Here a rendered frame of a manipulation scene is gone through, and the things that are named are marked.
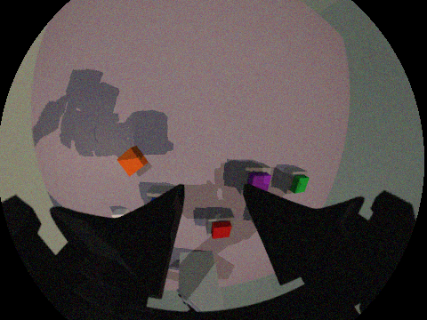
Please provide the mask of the red button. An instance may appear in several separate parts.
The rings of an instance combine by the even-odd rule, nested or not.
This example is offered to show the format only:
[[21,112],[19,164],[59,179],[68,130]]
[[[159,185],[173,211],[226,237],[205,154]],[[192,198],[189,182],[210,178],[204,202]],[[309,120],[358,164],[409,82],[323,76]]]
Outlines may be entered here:
[[205,230],[207,236],[227,238],[234,225],[234,214],[228,210],[206,210]]

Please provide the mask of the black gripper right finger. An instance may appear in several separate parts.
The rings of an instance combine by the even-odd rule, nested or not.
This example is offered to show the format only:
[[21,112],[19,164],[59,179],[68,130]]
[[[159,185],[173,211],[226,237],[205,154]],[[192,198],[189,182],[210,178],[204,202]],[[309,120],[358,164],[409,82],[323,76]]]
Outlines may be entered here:
[[312,209],[250,184],[243,186],[242,195],[280,285],[300,277],[299,271],[316,256],[337,225],[359,213],[364,203],[363,196],[356,196]]

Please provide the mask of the orange block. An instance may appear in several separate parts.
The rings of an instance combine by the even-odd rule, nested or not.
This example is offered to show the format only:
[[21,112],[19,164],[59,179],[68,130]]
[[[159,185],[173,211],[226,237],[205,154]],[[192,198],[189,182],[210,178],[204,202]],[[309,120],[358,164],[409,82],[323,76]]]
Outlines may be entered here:
[[124,170],[128,173],[129,177],[138,170],[140,167],[145,166],[149,161],[143,156],[142,152],[138,149],[138,146],[131,147],[122,154],[117,161],[124,167]]

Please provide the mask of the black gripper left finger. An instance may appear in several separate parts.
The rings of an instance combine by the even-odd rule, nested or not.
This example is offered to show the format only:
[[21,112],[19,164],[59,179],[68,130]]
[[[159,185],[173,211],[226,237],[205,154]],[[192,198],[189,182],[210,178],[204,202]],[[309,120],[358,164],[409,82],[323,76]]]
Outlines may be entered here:
[[117,218],[50,207],[65,239],[114,260],[149,298],[163,299],[181,214],[185,185],[178,184],[139,209]]

